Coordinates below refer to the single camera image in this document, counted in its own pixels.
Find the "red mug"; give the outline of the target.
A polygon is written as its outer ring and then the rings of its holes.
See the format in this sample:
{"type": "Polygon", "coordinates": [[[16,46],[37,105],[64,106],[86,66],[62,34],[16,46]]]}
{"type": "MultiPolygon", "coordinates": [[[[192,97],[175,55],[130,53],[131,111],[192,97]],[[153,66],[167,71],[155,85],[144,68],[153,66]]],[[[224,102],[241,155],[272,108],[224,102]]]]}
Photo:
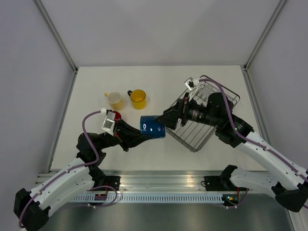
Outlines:
{"type": "Polygon", "coordinates": [[[114,121],[118,121],[122,119],[122,116],[118,111],[113,111],[113,113],[115,114],[114,121]]]}

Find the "bright yellow mug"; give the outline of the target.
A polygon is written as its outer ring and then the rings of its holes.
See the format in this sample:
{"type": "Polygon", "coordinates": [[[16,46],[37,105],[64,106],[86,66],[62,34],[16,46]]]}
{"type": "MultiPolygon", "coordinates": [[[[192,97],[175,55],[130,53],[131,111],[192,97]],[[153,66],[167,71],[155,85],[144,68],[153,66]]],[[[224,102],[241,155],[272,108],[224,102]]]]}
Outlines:
{"type": "Polygon", "coordinates": [[[128,96],[134,109],[141,110],[146,107],[146,93],[143,90],[129,90],[128,96]]]}

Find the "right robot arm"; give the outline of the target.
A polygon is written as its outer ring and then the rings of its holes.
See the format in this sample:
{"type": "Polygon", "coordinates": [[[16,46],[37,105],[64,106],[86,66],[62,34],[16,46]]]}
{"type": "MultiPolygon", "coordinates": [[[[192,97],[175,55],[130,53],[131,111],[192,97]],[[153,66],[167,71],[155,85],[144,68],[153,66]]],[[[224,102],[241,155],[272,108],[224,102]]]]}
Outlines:
{"type": "Polygon", "coordinates": [[[207,105],[184,98],[156,119],[160,125],[175,129],[180,120],[209,125],[216,128],[220,141],[253,158],[267,171],[267,175],[245,171],[228,165],[219,176],[225,190],[233,187],[256,190],[273,197],[282,207],[299,212],[308,200],[308,171],[274,150],[251,125],[232,114],[233,103],[223,93],[212,93],[207,105]]]}

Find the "blue mug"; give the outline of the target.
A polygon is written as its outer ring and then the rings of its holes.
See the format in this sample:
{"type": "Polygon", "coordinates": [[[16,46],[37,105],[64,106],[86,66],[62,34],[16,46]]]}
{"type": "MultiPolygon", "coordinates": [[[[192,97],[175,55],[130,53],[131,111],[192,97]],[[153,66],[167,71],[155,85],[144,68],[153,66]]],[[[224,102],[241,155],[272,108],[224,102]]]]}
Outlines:
{"type": "Polygon", "coordinates": [[[165,126],[156,122],[158,115],[144,115],[140,117],[141,134],[153,139],[162,139],[166,136],[165,126]]]}

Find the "pale yellow mug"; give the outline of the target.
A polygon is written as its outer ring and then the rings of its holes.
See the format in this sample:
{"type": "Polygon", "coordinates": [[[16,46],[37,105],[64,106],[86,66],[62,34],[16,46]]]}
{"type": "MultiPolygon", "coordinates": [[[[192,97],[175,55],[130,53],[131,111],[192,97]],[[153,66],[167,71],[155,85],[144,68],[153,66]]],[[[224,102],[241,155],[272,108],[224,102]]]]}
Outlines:
{"type": "Polygon", "coordinates": [[[113,110],[120,111],[123,108],[123,100],[119,92],[105,92],[104,95],[113,110]]]}

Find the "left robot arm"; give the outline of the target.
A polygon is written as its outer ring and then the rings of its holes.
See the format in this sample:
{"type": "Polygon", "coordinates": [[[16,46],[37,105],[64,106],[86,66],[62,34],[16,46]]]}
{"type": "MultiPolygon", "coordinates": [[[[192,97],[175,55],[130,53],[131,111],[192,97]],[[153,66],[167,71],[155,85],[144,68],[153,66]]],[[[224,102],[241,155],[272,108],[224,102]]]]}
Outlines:
{"type": "Polygon", "coordinates": [[[116,191],[99,168],[106,156],[103,149],[119,145],[127,152],[151,137],[122,119],[115,124],[113,134],[81,133],[77,140],[78,153],[71,163],[39,186],[29,191],[22,188],[16,193],[13,211],[20,228],[38,231],[55,211],[84,191],[116,191]]]}

